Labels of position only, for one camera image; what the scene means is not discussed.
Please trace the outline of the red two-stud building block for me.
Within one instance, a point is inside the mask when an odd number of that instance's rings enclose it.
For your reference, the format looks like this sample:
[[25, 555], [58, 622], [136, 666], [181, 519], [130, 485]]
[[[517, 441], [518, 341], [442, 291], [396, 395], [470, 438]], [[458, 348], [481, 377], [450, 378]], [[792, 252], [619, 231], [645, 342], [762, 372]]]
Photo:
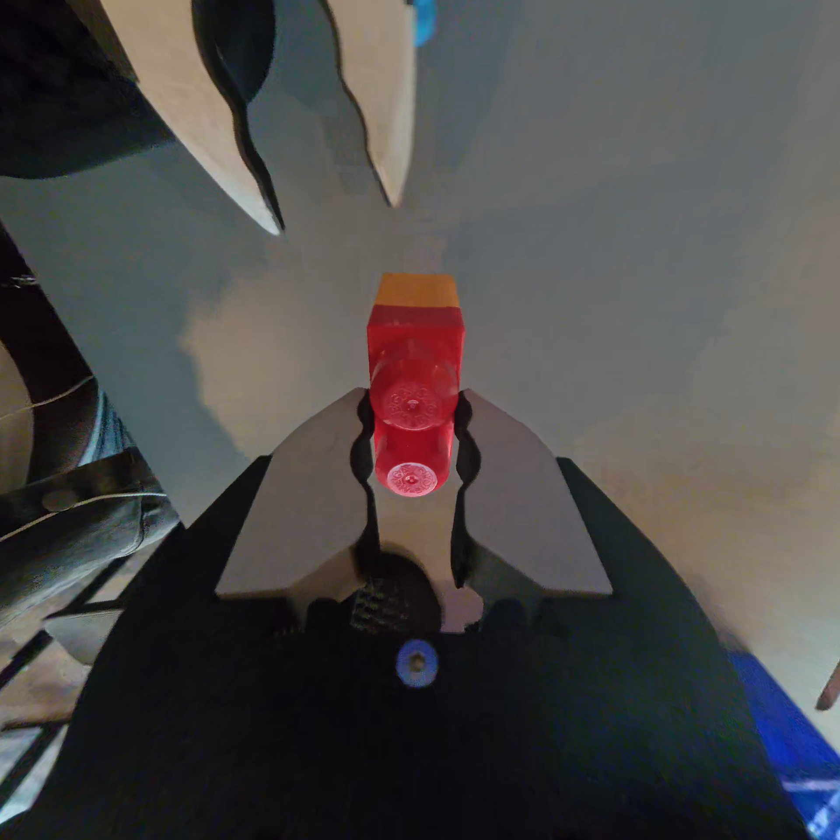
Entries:
[[457, 307], [373, 306], [374, 472], [397, 496], [430, 495], [448, 478], [465, 337]]

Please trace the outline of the orange building block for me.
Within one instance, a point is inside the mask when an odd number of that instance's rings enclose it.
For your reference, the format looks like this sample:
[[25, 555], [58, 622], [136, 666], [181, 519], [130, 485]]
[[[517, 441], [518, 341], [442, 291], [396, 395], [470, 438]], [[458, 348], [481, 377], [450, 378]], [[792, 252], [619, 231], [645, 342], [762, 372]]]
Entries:
[[459, 309], [459, 296], [452, 276], [387, 272], [381, 278], [374, 305], [390, 308]]

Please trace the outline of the person's leg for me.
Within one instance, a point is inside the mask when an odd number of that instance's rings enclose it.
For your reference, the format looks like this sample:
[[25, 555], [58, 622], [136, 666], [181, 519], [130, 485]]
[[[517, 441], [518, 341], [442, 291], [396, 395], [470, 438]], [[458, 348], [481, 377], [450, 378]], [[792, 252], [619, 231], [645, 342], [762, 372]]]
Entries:
[[178, 520], [2, 229], [2, 629]]

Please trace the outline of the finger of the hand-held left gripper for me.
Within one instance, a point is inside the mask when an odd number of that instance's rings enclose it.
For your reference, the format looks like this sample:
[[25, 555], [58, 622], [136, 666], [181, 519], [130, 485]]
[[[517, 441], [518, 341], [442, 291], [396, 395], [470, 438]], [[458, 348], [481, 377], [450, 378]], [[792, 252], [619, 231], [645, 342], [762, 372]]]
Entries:
[[138, 85], [195, 161], [258, 226], [283, 228], [270, 177], [247, 136], [245, 105], [210, 70], [187, 1], [105, 1]]
[[339, 69], [363, 124], [367, 154], [391, 207], [403, 202], [415, 132], [416, 13], [404, 1], [328, 1]]

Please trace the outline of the blue plastic bin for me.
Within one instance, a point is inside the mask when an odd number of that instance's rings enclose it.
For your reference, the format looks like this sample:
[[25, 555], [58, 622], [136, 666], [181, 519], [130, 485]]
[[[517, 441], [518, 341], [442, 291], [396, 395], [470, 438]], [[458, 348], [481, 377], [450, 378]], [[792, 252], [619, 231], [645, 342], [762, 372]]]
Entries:
[[729, 650], [773, 770], [811, 838], [839, 838], [838, 753], [752, 654]]

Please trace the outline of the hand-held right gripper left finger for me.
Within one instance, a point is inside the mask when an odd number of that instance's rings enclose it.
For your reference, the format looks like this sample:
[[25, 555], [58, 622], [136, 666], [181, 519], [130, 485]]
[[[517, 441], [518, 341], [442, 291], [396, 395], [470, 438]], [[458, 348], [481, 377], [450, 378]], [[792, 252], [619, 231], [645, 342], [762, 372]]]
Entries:
[[290, 605], [342, 602], [363, 583], [358, 545], [369, 523], [369, 486], [352, 467], [358, 439], [370, 454], [361, 387], [310, 417], [272, 453], [216, 595], [280, 597]]

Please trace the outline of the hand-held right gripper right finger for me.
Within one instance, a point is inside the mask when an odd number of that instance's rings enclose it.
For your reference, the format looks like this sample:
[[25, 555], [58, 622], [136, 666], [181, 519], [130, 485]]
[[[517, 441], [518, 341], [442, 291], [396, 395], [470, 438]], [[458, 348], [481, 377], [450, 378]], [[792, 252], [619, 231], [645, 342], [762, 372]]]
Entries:
[[470, 588], [485, 605], [611, 596], [568, 483], [541, 438], [472, 390], [458, 397], [455, 437], [456, 586]]

